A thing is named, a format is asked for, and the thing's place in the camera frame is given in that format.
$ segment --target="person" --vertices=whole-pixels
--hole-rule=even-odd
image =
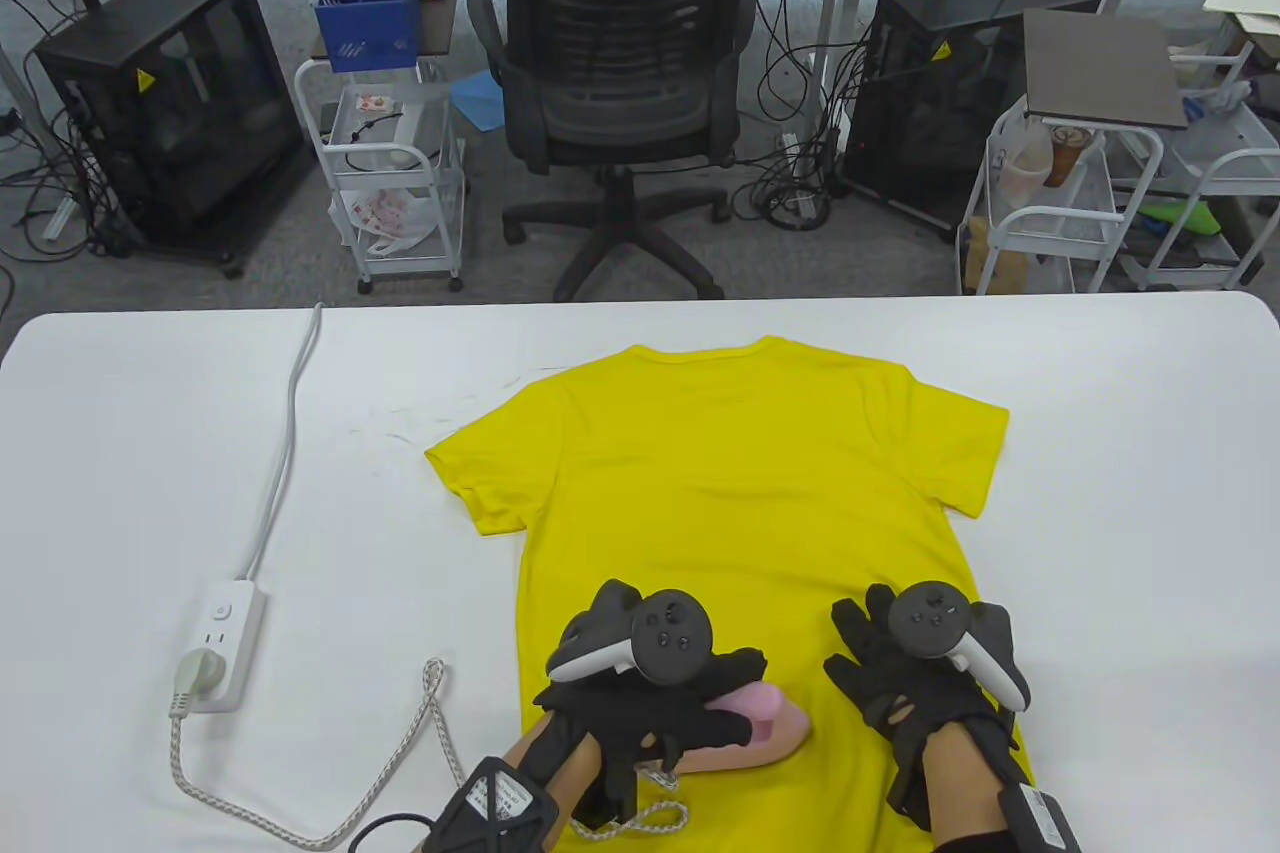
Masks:
[[[969,674],[913,657],[895,643],[887,626],[892,602],[884,584],[870,588],[867,611],[838,601],[832,620],[856,662],[837,654],[824,663],[863,720],[893,747],[900,775],[890,803],[932,831],[937,853],[1016,853],[998,800],[1006,785],[1025,783],[1010,754],[1010,726]],[[607,756],[634,765],[653,758],[659,740],[668,751],[675,743],[677,752],[749,742],[745,717],[704,703],[763,672],[763,654],[745,649],[713,657],[691,690],[650,686],[634,670],[552,684],[535,701],[548,713],[504,757],[518,767],[557,711],[582,734],[548,783],[561,812],[543,848],[556,845],[575,809],[582,812]]]

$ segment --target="vr controller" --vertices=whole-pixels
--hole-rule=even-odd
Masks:
[[[553,683],[572,683],[605,670],[639,670],[650,683],[691,680],[712,654],[712,621],[701,603],[680,589],[649,597],[611,579],[590,610],[570,620],[547,661]]]
[[[1006,710],[1023,712],[1030,706],[1032,690],[1014,663],[1014,630],[1005,607],[970,603],[948,583],[918,583],[893,601],[888,629],[908,653],[924,660],[945,656],[956,670],[968,670]]]

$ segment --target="white tabletop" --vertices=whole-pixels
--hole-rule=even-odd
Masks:
[[[50,315],[0,365],[8,847],[284,849],[178,793],[165,708],[200,584],[247,543],[306,321]],[[324,833],[397,743],[431,654],[456,669],[463,763],[504,749],[520,540],[476,537],[421,451],[553,370],[767,333],[1012,410],[987,514],[954,523],[1012,611],[1032,757],[1082,847],[1274,848],[1280,336],[1247,295],[325,313],[246,699],[187,721],[188,775]],[[430,815],[451,793],[429,733],[375,812]]]

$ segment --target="chair base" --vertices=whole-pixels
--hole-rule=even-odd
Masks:
[[[732,213],[726,190],[669,190],[667,193],[637,199],[635,174],[630,169],[605,168],[599,178],[604,186],[604,199],[600,202],[526,202],[503,210],[502,236],[508,245],[520,245],[527,238],[525,223],[576,225],[591,232],[556,283],[552,298],[557,304],[572,300],[613,247],[625,242],[680,273],[692,283],[699,300],[724,298],[724,292],[716,286],[707,266],[659,231],[654,222],[696,207],[712,207],[713,223],[730,222]]]

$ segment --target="black office chair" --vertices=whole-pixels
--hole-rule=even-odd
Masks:
[[[708,158],[732,167],[737,58],[755,0],[507,0],[506,44],[493,0],[467,0],[467,13],[503,88],[511,152],[534,173],[596,168],[604,186],[603,202],[531,202],[502,214],[508,245],[526,240],[525,223],[590,228],[556,301],[572,300],[623,242],[675,269],[699,298],[723,298],[707,268],[654,222],[707,205],[713,222],[727,222],[726,191],[637,199],[627,165]]]

